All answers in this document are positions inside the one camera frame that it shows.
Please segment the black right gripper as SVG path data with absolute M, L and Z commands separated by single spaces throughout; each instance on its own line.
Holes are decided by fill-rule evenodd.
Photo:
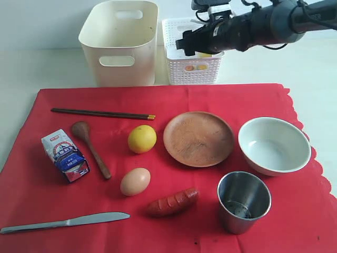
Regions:
M 196 52 L 217 54 L 222 51 L 235 50 L 231 32 L 236 18 L 204 25 L 194 31 L 184 31 L 182 38 L 175 41 L 177 50 L 184 50 L 186 56 L 195 56 Z

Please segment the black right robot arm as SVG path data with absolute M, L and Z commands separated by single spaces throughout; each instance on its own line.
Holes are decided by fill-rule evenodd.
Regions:
M 207 12 L 203 26 L 187 30 L 175 42 L 186 56 L 197 52 L 218 54 L 227 50 L 244 52 L 253 46 L 279 50 L 301 39 L 306 32 L 336 29 L 336 1 L 272 1 L 267 7 L 242 1 L 252 10 L 234 15 L 229 1 L 192 1 L 196 13 Z

